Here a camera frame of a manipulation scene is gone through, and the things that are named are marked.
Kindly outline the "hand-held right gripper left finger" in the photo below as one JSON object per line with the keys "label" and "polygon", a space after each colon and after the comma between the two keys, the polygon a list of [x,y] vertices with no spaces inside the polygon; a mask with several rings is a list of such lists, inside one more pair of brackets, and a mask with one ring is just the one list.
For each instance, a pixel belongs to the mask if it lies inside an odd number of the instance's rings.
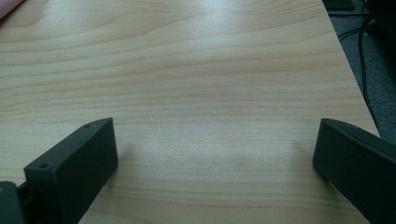
{"label": "hand-held right gripper left finger", "polygon": [[78,224],[119,164],[112,118],[87,123],[24,168],[42,224]]}

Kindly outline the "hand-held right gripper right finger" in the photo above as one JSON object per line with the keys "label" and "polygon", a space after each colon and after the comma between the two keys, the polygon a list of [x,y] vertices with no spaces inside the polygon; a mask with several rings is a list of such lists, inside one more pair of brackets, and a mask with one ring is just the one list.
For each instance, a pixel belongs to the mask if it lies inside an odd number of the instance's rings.
{"label": "hand-held right gripper right finger", "polygon": [[313,167],[371,224],[396,224],[396,145],[352,124],[322,119]]}

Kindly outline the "pink cloth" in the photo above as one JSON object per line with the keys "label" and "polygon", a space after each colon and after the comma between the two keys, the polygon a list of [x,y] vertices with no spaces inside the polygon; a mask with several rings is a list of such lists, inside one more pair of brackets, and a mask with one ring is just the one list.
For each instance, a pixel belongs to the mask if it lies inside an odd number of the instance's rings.
{"label": "pink cloth", "polygon": [[0,0],[0,19],[17,7],[24,0]]}

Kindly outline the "black equipment box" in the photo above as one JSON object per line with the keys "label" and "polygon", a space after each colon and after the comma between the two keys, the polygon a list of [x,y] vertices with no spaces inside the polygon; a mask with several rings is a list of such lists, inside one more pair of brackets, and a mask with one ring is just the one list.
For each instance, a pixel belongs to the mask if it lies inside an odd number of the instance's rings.
{"label": "black equipment box", "polygon": [[367,7],[390,49],[396,54],[396,0],[367,0]]}

